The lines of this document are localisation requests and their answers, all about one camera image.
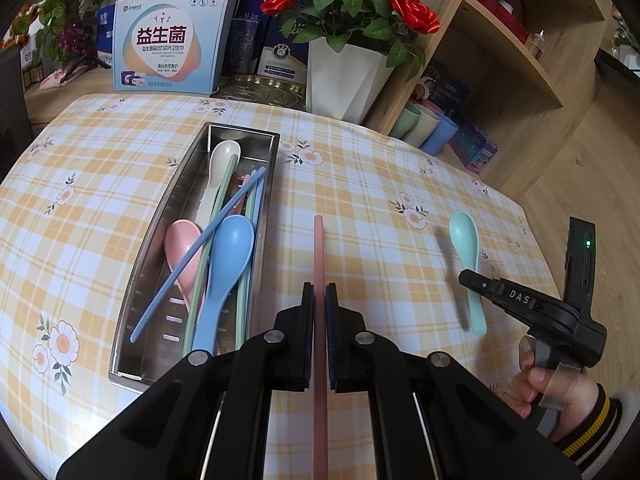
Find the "right hand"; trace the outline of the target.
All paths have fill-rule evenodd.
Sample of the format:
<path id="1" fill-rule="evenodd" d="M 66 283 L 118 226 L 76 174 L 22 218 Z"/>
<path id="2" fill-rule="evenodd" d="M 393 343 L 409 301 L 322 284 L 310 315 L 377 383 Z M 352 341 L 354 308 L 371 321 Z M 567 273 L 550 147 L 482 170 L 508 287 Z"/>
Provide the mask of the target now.
<path id="1" fill-rule="evenodd" d="M 600 394 L 597 383 L 586 373 L 563 368 L 547 370 L 536 367 L 533 339 L 525 336 L 518 344 L 520 371 L 513 376 L 500 398 L 527 418 L 533 402 L 541 393 L 562 406 L 558 421 L 549 434 L 551 442 L 559 441 L 576 429 L 592 412 Z"/>

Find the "striped sleeve forearm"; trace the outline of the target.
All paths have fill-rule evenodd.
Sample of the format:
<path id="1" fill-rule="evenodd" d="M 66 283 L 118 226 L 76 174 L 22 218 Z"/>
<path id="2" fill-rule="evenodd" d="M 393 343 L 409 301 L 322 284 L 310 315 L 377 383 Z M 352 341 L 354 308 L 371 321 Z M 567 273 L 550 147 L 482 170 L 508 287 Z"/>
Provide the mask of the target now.
<path id="1" fill-rule="evenodd" d="M 554 446 L 583 479 L 639 478 L 639 393 L 608 396 L 598 385 L 596 405 L 587 418 Z"/>

